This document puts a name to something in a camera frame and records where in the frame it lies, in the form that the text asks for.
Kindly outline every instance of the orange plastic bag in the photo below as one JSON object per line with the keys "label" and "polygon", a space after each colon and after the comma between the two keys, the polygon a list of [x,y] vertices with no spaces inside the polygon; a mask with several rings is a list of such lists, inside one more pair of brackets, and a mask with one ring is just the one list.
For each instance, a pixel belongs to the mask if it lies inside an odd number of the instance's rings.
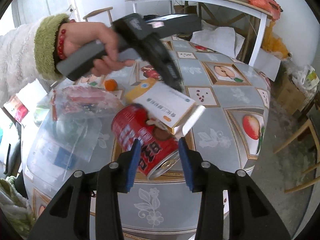
{"label": "orange plastic bag", "polygon": [[261,47],[264,51],[271,52],[277,58],[284,60],[290,56],[290,53],[282,39],[274,36],[272,29],[275,24],[276,22],[270,22],[266,28]]}
{"label": "orange plastic bag", "polygon": [[249,3],[258,8],[264,9],[267,12],[271,13],[272,20],[279,20],[282,9],[275,0],[248,0]]}

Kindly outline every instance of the human hand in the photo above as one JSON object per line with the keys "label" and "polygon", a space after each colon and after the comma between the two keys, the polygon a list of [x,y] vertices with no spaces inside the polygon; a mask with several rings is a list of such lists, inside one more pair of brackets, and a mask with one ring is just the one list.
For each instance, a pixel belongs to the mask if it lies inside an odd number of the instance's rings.
{"label": "human hand", "polygon": [[99,77],[107,75],[112,71],[122,69],[124,66],[131,66],[134,60],[118,61],[118,36],[117,34],[103,23],[97,22],[70,22],[61,25],[61,31],[65,29],[65,39],[63,43],[63,53],[69,57],[77,49],[90,41],[100,40],[105,44],[108,56],[93,61],[92,74]]}

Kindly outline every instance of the can lid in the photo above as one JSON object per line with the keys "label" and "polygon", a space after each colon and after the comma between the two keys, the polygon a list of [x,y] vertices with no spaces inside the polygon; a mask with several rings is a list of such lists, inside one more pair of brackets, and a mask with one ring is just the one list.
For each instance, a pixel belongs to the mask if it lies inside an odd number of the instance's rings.
{"label": "can lid", "polygon": [[172,133],[178,139],[187,135],[200,116],[205,111],[202,105],[193,106],[193,108],[185,115],[185,117],[172,129]]}
{"label": "can lid", "polygon": [[176,150],[169,154],[162,162],[156,165],[147,175],[147,179],[155,179],[164,174],[167,170],[172,168],[173,165],[180,159],[179,151]]}

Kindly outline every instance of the white fleece jacket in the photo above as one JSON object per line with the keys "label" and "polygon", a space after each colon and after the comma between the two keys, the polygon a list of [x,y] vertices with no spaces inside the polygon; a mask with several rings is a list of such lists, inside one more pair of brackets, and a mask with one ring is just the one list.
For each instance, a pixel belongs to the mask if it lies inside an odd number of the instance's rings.
{"label": "white fleece jacket", "polygon": [[22,25],[0,36],[0,107],[40,77],[34,55],[34,38],[40,23]]}

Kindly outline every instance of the red can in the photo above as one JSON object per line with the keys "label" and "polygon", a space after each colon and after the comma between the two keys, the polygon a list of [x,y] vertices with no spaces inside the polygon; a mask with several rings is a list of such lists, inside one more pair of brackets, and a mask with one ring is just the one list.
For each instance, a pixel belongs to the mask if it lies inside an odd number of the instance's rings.
{"label": "red can", "polygon": [[159,177],[179,160],[178,140],[142,105],[132,104],[123,108],[114,117],[111,130],[125,151],[131,149],[136,138],[140,140],[138,168],[147,179]]}

